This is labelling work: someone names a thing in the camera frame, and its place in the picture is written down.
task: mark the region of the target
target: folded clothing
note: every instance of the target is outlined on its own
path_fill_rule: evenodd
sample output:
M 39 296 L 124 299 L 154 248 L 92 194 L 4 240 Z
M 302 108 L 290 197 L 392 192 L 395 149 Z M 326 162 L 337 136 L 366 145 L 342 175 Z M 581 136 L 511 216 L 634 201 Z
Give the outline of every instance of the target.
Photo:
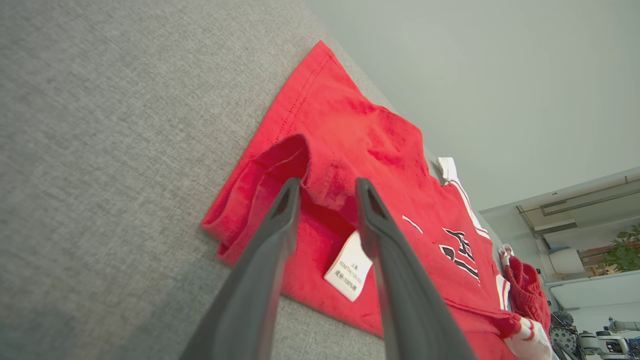
M 530 264 L 518 259 L 509 244 L 500 249 L 504 277 L 510 283 L 509 298 L 514 313 L 536 320 L 548 337 L 551 326 L 551 310 L 547 304 L 547 296 L 542 290 L 540 277 Z
M 319 42 L 274 100 L 202 226 L 219 239 L 219 257 L 233 265 L 283 183 L 300 177 L 298 245 L 282 293 L 382 336 L 373 271 L 354 302 L 323 279 L 356 230 L 355 181 L 367 177 L 478 358 L 514 359 L 519 344 L 535 343 L 537 325 L 505 310 L 506 282 L 493 245 L 470 210 L 453 160 L 440 164 L 445 185 L 429 175 L 420 130 L 369 102 Z

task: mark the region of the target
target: gray upholstery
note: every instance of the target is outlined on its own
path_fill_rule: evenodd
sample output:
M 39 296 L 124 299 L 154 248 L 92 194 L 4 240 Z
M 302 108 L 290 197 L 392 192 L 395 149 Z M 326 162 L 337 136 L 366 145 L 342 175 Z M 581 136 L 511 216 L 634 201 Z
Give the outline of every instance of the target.
M 199 223 L 288 75 L 303 4 L 0 4 L 0 358 L 176 359 L 228 274 Z M 273 359 L 383 359 L 281 299 Z

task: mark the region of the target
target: green leaves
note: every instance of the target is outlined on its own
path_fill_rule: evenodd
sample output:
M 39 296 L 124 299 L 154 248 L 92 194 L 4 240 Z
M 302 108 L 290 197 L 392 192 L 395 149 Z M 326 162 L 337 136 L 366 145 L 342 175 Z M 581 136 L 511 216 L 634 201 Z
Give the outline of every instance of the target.
M 617 265 L 618 270 L 640 270 L 640 226 L 633 225 L 632 230 L 620 231 L 613 240 L 613 247 L 605 257 L 607 266 Z

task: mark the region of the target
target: clothing label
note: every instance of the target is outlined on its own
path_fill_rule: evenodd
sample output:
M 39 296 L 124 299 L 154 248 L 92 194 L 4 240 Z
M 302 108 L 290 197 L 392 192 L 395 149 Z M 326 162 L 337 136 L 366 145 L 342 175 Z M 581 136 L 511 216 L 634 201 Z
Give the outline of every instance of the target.
M 324 279 L 353 302 L 362 292 L 371 264 L 371 260 L 362 250 L 360 233 L 354 231 L 344 243 Z

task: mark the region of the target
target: red garment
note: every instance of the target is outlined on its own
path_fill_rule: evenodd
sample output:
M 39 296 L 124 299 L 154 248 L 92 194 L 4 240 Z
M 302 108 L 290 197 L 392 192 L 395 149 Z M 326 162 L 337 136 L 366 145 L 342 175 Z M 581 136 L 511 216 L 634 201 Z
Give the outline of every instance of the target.
M 513 255 L 509 257 L 508 263 L 508 266 L 503 266 L 504 277 L 511 283 L 509 299 L 513 312 L 542 324 L 549 337 L 551 310 L 545 292 L 542 291 L 538 272 Z
M 290 177 L 302 178 L 302 201 L 283 294 L 382 336 L 373 271 L 353 303 L 323 279 L 358 223 L 356 178 L 368 177 L 478 358 L 515 358 L 502 338 L 521 331 L 520 316 L 502 309 L 492 243 L 466 194 L 429 175 L 420 130 L 369 102 L 322 42 L 291 74 L 203 220 L 222 260 L 238 260 Z

